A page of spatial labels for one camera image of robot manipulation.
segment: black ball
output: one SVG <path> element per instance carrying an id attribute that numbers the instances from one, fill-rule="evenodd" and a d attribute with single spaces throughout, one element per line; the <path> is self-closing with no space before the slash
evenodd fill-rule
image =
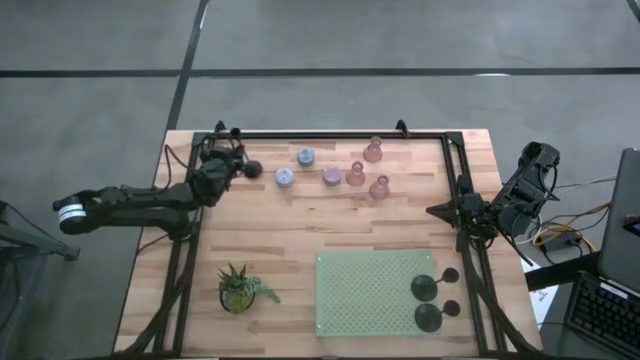
<path id="1" fill-rule="evenodd" d="M 416 299 L 429 302 L 438 295 L 438 285 L 431 276 L 418 275 L 411 282 L 411 292 Z"/>
<path id="2" fill-rule="evenodd" d="M 420 330 L 434 332 L 442 326 L 442 313 L 432 304 L 420 304 L 414 313 L 414 320 Z"/>
<path id="3" fill-rule="evenodd" d="M 451 317 L 456 317 L 460 314 L 460 304 L 455 300 L 447 300 L 442 307 L 442 312 Z"/>
<path id="4" fill-rule="evenodd" d="M 257 161 L 249 160 L 244 164 L 244 176 L 249 179 L 256 179 L 262 174 L 262 164 Z"/>
<path id="5" fill-rule="evenodd" d="M 442 273 L 442 280 L 446 283 L 454 283 L 460 279 L 460 274 L 458 270 L 454 268 L 446 268 L 444 273 Z"/>

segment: wooden table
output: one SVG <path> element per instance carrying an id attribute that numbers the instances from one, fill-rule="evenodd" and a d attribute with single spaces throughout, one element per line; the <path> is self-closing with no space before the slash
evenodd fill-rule
<path id="1" fill-rule="evenodd" d="M 485 199 L 491 199 L 500 190 L 501 182 L 489 133 L 463 133 L 475 189 Z M 166 143 L 186 161 L 192 135 L 192 131 L 170 131 Z M 433 253 L 435 274 L 447 267 L 462 271 L 461 258 L 454 249 L 455 231 L 425 213 L 427 206 L 450 199 L 439 142 L 387 140 L 382 145 L 383 160 L 365 163 L 367 182 L 362 187 L 345 183 L 329 188 L 322 183 L 324 167 L 348 169 L 354 160 L 362 159 L 367 143 L 244 141 L 251 159 L 262 162 L 265 172 L 257 180 L 234 180 L 231 191 L 218 205 L 204 211 L 183 356 L 477 355 L 464 277 L 439 289 L 440 299 L 455 299 L 462 308 L 457 318 L 445 317 L 442 336 L 316 337 L 317 250 L 427 248 Z M 296 151 L 302 146 L 316 151 L 316 164 L 311 169 L 302 170 L 296 163 Z M 184 169 L 175 161 L 171 165 L 174 181 L 182 181 Z M 274 182 L 274 173 L 281 167 L 295 171 L 295 184 L 289 189 L 279 189 Z M 383 201 L 372 200 L 367 193 L 368 184 L 378 174 L 390 179 L 392 193 Z M 161 159 L 156 185 L 163 186 L 166 181 L 167 167 Z M 145 229 L 140 246 L 160 235 L 159 229 Z M 115 350 L 131 344 L 157 310 L 170 247 L 169 241 L 162 241 L 137 257 Z M 526 339 L 541 348 L 518 255 L 505 241 L 496 239 L 489 256 L 501 307 Z M 248 273 L 274 288 L 282 303 L 259 296 L 241 315 L 225 312 L 218 302 L 217 268 L 227 267 L 228 262 L 237 266 L 247 263 Z M 493 348 L 486 308 L 483 319 Z M 175 316 L 169 321 L 167 339 L 173 338 L 174 322 Z"/>

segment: floor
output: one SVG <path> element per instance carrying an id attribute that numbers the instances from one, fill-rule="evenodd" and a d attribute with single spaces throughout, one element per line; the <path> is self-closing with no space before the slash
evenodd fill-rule
<path id="1" fill-rule="evenodd" d="M 4 0 L 0 71 L 180 69 L 198 5 Z M 640 66 L 640 23 L 623 0 L 211 0 L 201 25 L 194 69 Z M 2 199 L 82 248 L 75 263 L 48 260 L 20 358 L 110 352 L 140 231 L 65 236 L 50 204 L 81 189 L 148 186 L 178 83 L 0 78 Z M 638 146 L 638 93 L 637 77 L 622 75 L 199 78 L 189 80 L 174 120 L 178 129 L 211 129 L 218 120 L 254 129 L 390 128 L 398 119 L 412 128 L 488 128 L 503 179 L 536 140 L 560 150 L 559 184 L 567 184 L 615 174 L 621 150 Z M 602 184 L 568 193 L 543 218 L 586 210 L 611 191 Z M 586 235 L 599 244 L 602 232 Z M 556 260 L 577 255 L 571 250 Z M 547 321 L 561 319 L 566 295 Z M 543 329 L 545 346 L 556 338 Z"/>

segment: succulent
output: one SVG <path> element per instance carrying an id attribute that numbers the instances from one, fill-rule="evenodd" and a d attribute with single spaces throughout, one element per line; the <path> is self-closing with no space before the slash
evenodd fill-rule
<path id="1" fill-rule="evenodd" d="M 237 272 L 233 265 L 229 264 L 231 274 L 220 270 L 220 290 L 226 291 L 224 302 L 232 314 L 239 314 L 249 307 L 254 294 L 265 294 L 276 303 L 280 303 L 280 297 L 262 283 L 259 277 L 246 276 L 247 265 Z"/>
<path id="2" fill-rule="evenodd" d="M 246 288 L 247 283 L 247 277 L 244 275 L 247 272 L 247 265 L 240 270 L 240 273 L 238 273 L 231 264 L 229 264 L 229 268 L 231 269 L 231 275 L 218 268 L 218 270 L 220 270 L 220 274 L 218 274 L 218 276 L 222 279 L 220 289 L 229 292 L 243 291 Z"/>

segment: green pegboard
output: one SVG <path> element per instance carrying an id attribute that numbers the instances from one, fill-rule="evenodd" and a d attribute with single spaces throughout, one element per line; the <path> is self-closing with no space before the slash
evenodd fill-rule
<path id="1" fill-rule="evenodd" d="M 431 261 L 430 250 L 317 252 L 316 336 L 427 335 L 413 319 L 421 302 L 411 281 L 433 277 Z"/>

